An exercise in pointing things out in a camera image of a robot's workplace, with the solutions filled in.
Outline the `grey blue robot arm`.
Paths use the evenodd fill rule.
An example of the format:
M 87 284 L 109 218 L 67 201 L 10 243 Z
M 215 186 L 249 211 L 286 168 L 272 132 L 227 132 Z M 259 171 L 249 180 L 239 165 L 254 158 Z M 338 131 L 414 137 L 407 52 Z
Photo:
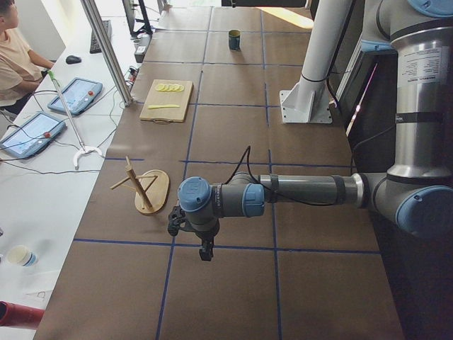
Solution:
M 401 230 L 433 238 L 452 229 L 452 172 L 442 157 L 452 91 L 452 2 L 367 1 L 362 49 L 398 55 L 394 164 L 384 173 L 350 176 L 253 175 L 236 171 L 225 183 L 195 176 L 178 188 L 168 233 L 192 232 L 200 258 L 213 257 L 222 217 L 254 217 L 266 203 L 373 210 Z

